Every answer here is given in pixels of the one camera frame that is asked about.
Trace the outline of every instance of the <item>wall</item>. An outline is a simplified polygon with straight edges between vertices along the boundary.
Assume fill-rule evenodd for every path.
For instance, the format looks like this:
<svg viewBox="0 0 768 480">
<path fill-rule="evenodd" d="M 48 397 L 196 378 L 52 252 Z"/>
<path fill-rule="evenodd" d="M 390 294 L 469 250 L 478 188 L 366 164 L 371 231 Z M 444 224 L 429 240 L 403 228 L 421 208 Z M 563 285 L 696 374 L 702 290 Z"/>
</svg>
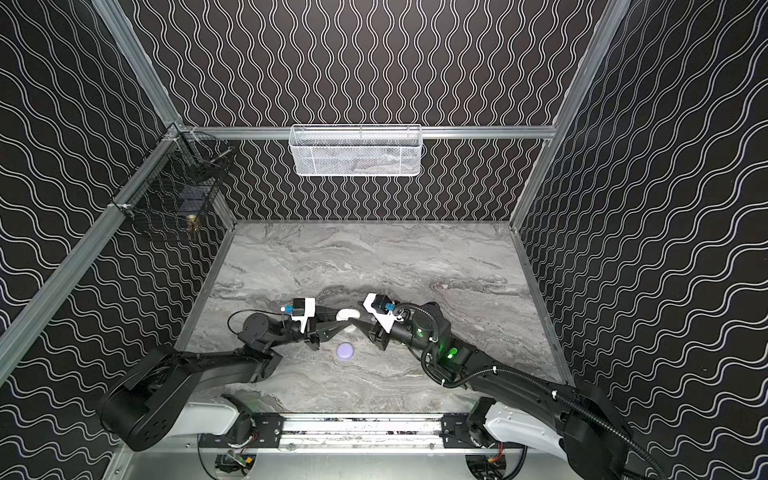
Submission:
<svg viewBox="0 0 768 480">
<path fill-rule="evenodd" d="M 287 142 L 246 141 L 222 186 L 241 220 L 508 220 L 541 140 L 426 141 L 417 177 L 300 177 Z"/>
<path fill-rule="evenodd" d="M 223 228 L 200 243 L 149 242 L 126 221 L 0 387 L 0 478 L 98 480 L 120 444 L 96 416 L 108 387 L 173 345 Z"/>
<path fill-rule="evenodd" d="M 605 0 L 121 0 L 185 123 L 551 124 Z"/>
<path fill-rule="evenodd" d="M 88 0 L 0 2 L 0 91 L 3 332 L 165 128 Z M 178 337 L 222 232 L 184 246 L 120 228 L 0 386 L 0 478 L 104 474 L 118 441 L 98 399 Z"/>
<path fill-rule="evenodd" d="M 574 375 L 678 480 L 768 474 L 767 15 L 636 0 L 521 228 Z"/>
<path fill-rule="evenodd" d="M 0 3 L 0 333 L 165 132 L 130 72 L 87 0 Z"/>
<path fill-rule="evenodd" d="M 605 0 L 121 0 L 184 122 L 553 124 Z M 300 178 L 245 142 L 244 220 L 506 220 L 539 140 L 427 142 L 408 178 Z"/>
</svg>

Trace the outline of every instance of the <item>white mesh basket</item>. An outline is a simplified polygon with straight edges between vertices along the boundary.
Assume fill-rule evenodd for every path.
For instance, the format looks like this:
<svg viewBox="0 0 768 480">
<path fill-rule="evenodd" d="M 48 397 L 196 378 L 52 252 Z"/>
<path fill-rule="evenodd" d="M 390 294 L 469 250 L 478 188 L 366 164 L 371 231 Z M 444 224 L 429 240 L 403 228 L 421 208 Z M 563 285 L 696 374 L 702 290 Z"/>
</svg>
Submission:
<svg viewBox="0 0 768 480">
<path fill-rule="evenodd" d="M 422 169 L 421 125 L 293 125 L 296 173 L 413 177 Z"/>
</svg>

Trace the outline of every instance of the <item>cable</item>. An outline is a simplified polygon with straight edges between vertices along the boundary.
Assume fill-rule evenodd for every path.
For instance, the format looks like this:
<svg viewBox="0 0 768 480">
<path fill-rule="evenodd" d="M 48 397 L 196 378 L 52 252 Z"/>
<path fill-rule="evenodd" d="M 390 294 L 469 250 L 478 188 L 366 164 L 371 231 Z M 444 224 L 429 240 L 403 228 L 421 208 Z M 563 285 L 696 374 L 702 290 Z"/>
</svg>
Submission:
<svg viewBox="0 0 768 480">
<path fill-rule="evenodd" d="M 404 309 L 411 310 L 412 312 L 419 312 L 423 316 L 427 317 L 429 319 L 429 325 L 432 326 L 432 341 L 437 343 L 440 340 L 440 325 L 438 325 L 437 320 L 429 311 L 425 310 L 420 305 L 416 305 L 415 303 L 404 302 L 395 305 L 395 309 L 392 311 L 392 314 L 397 316 Z"/>
<path fill-rule="evenodd" d="M 200 453 L 200 437 L 201 437 L 201 434 L 198 433 L 197 434 L 197 457 L 200 459 L 200 466 L 203 467 L 203 470 L 205 471 L 206 475 L 211 477 L 213 480 L 219 480 L 218 477 L 214 477 L 213 475 L 211 475 L 208 469 L 205 468 L 205 464 L 203 463 L 203 456 Z"/>
<path fill-rule="evenodd" d="M 637 455 L 640 456 L 640 458 L 645 460 L 645 462 L 651 466 L 651 468 L 656 472 L 656 475 L 658 475 L 661 480 L 667 480 L 667 474 L 664 473 L 664 470 L 661 468 L 661 465 L 659 465 L 656 459 L 652 457 L 646 449 L 641 447 L 640 444 L 635 442 L 629 435 L 624 433 L 622 430 L 617 429 L 609 421 L 604 420 L 601 417 L 595 415 L 594 413 L 590 412 L 585 407 L 579 405 L 573 400 L 567 397 L 559 397 L 557 395 L 557 390 L 552 392 L 552 397 L 554 397 L 555 401 L 561 402 L 563 405 L 571 407 L 573 410 L 578 412 L 584 419 L 589 420 L 595 425 L 599 425 L 600 427 L 605 429 L 606 432 L 609 432 L 615 435 L 616 437 L 618 437 L 622 442 L 626 443 L 627 446 L 633 452 L 637 453 Z"/>
<path fill-rule="evenodd" d="M 442 386 L 444 386 L 447 389 L 454 389 L 458 386 L 462 386 L 465 383 L 467 383 L 469 380 L 474 379 L 477 376 L 480 375 L 486 375 L 488 373 L 504 373 L 506 375 L 515 376 L 519 379 L 522 379 L 528 383 L 531 383 L 533 386 L 538 387 L 542 391 L 546 393 L 551 393 L 552 397 L 556 402 L 561 402 L 563 405 L 566 405 L 567 407 L 570 407 L 574 411 L 581 414 L 581 416 L 594 423 L 595 425 L 598 425 L 605 429 L 607 432 L 611 433 L 612 435 L 615 435 L 617 438 L 619 438 L 622 442 L 627 444 L 627 446 L 635 453 L 637 453 L 640 458 L 642 458 L 648 465 L 651 466 L 651 468 L 656 472 L 656 474 L 659 476 L 660 480 L 667 480 L 667 475 L 664 473 L 664 470 L 661 468 L 661 465 L 656 462 L 654 457 L 648 453 L 643 447 L 641 447 L 637 442 L 635 442 L 629 435 L 624 433 L 622 430 L 617 429 L 614 427 L 610 422 L 607 420 L 602 419 L 600 416 L 595 415 L 594 413 L 587 410 L 582 405 L 576 403 L 575 401 L 567 398 L 567 397 L 560 397 L 557 395 L 557 390 L 552 390 L 548 384 L 548 382 L 545 382 L 544 380 L 538 379 L 532 375 L 529 375 L 525 372 L 521 372 L 520 370 L 513 369 L 507 366 L 493 366 L 490 368 L 480 369 L 477 372 L 470 373 L 467 376 L 464 376 L 454 382 L 446 382 L 444 379 L 439 379 L 435 373 L 431 372 L 426 364 L 426 349 L 424 352 L 422 352 L 422 369 L 427 374 L 429 378 L 434 380 L 437 383 L 440 383 Z"/>
<path fill-rule="evenodd" d="M 237 315 L 238 313 L 242 313 L 242 312 L 267 313 L 267 314 L 269 314 L 269 315 L 274 315 L 274 316 L 281 316 L 281 315 L 282 315 L 282 313 L 267 312 L 266 310 L 256 310 L 256 309 L 252 309 L 252 308 L 246 308 L 246 309 L 244 309 L 244 310 L 237 310 L 235 313 L 233 313 L 232 315 L 230 315 L 230 318 L 228 318 L 228 319 L 227 319 L 227 328 L 230 330 L 230 332 L 232 332 L 232 333 L 233 333 L 233 334 L 235 334 L 235 335 L 237 335 L 237 332 L 235 332 L 234 330 L 232 330 L 232 327 L 230 326 L 230 321 L 232 320 L 232 317 L 234 317 L 234 316 L 235 316 L 235 315 Z"/>
<path fill-rule="evenodd" d="M 412 346 L 408 345 L 408 351 L 411 353 L 411 355 L 413 355 L 413 358 L 417 359 L 420 362 L 422 361 L 422 357 L 419 356 L 419 354 L 415 352 L 415 350 L 413 349 Z"/>
<path fill-rule="evenodd" d="M 640 475 L 639 473 L 631 472 L 625 468 L 621 469 L 621 474 L 627 478 L 632 478 L 632 480 L 653 480 L 652 477 Z"/>
<path fill-rule="evenodd" d="M 490 458 L 488 461 L 490 463 L 495 462 L 496 460 L 499 460 L 502 456 L 504 456 L 504 444 L 499 442 L 498 443 L 498 454 L 494 458 Z"/>
<path fill-rule="evenodd" d="M 528 454 L 528 447 L 523 445 L 523 449 L 520 452 L 520 459 L 518 460 L 518 464 L 515 466 L 515 469 L 509 472 L 509 475 L 502 478 L 502 480 L 512 480 L 514 477 L 518 476 L 518 473 L 523 468 L 523 464 L 525 463 L 525 456 Z"/>
</svg>

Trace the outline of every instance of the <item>metal bracket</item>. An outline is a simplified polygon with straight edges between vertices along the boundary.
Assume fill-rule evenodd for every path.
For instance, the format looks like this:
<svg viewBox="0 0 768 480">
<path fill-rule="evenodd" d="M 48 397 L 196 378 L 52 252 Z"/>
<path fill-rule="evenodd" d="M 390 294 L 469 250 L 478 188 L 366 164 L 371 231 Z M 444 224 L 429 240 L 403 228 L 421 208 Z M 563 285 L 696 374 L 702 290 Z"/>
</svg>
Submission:
<svg viewBox="0 0 768 480">
<path fill-rule="evenodd" d="M 276 449 L 280 446 L 280 439 L 283 437 L 283 426 L 286 421 L 281 414 L 260 413 L 259 415 L 254 415 L 252 421 L 257 437 L 246 449 Z M 202 449 L 229 448 L 224 436 L 207 433 L 200 436 L 200 447 Z"/>
</svg>

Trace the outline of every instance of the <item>black wire basket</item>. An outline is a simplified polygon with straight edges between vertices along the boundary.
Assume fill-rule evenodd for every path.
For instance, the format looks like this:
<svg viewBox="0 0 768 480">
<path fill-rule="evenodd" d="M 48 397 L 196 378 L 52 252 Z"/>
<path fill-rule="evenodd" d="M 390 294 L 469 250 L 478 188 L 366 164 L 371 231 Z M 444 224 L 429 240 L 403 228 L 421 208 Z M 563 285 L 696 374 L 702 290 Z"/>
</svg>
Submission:
<svg viewBox="0 0 768 480">
<path fill-rule="evenodd" d="M 198 241 L 231 160 L 229 142 L 184 132 L 120 208 L 152 241 Z"/>
</svg>

